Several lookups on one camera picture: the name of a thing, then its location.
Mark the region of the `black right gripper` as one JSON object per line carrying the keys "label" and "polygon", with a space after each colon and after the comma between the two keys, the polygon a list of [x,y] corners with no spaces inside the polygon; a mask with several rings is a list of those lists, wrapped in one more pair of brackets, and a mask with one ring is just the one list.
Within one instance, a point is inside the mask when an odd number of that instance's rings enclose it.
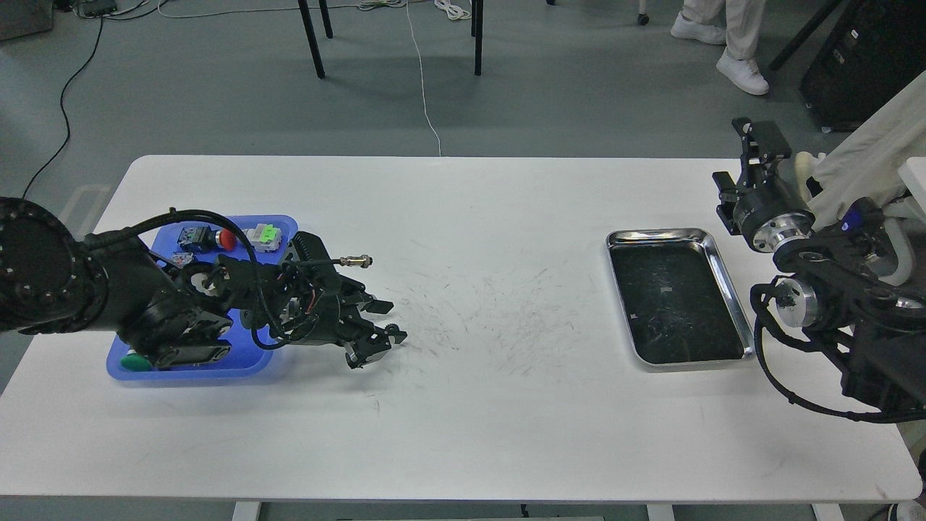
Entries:
{"label": "black right gripper", "polygon": [[741,174],[737,187],[727,171],[712,172],[718,189],[715,208],[730,235],[741,235],[751,250],[773,253],[793,240],[805,240],[815,222],[806,202],[782,181],[778,165],[791,158],[791,146],[773,121],[734,118],[741,140]]}

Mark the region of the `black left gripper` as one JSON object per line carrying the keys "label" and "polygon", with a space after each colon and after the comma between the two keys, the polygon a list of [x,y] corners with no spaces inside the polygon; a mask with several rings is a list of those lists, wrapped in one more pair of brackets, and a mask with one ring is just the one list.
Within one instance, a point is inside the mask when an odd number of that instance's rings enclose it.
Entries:
{"label": "black left gripper", "polygon": [[362,329],[360,311],[387,314],[393,301],[377,299],[366,284],[337,273],[333,258],[314,234],[288,241],[271,277],[271,346],[344,347],[351,369],[383,359],[393,343],[384,329]]}

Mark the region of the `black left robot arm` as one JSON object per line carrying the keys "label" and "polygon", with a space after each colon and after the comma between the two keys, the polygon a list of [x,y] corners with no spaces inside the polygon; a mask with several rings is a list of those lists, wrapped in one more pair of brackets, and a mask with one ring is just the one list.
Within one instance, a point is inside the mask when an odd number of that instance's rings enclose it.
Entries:
{"label": "black left robot arm", "polygon": [[[244,231],[211,211],[171,210],[83,240],[27,199],[2,198],[1,219],[3,331],[112,331],[155,369],[223,360],[234,349],[226,339],[232,310],[262,350],[336,345],[351,368],[380,360],[407,338],[397,324],[381,327],[364,317],[389,313],[391,301],[338,274],[340,265],[370,267],[371,258],[333,258],[311,233],[295,233],[278,263],[261,263]],[[141,240],[183,221],[228,231],[245,258],[220,254],[179,266]]]}

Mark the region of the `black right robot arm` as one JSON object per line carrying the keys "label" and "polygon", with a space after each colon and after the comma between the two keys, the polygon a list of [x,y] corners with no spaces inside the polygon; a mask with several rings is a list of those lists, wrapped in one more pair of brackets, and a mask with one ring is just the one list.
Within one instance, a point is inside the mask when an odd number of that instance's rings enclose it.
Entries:
{"label": "black right robot arm", "polygon": [[[791,149],[772,121],[732,119],[742,146],[741,174],[716,171],[718,217],[755,252],[770,253],[778,275],[751,287],[753,339],[760,367],[778,393],[807,411],[866,423],[924,419],[924,293],[882,281],[865,264],[886,230],[869,198],[839,224],[812,230],[814,214],[778,175]],[[869,412],[836,411],[798,396],[770,372],[769,333],[787,347],[823,354],[839,370],[842,393]]]}

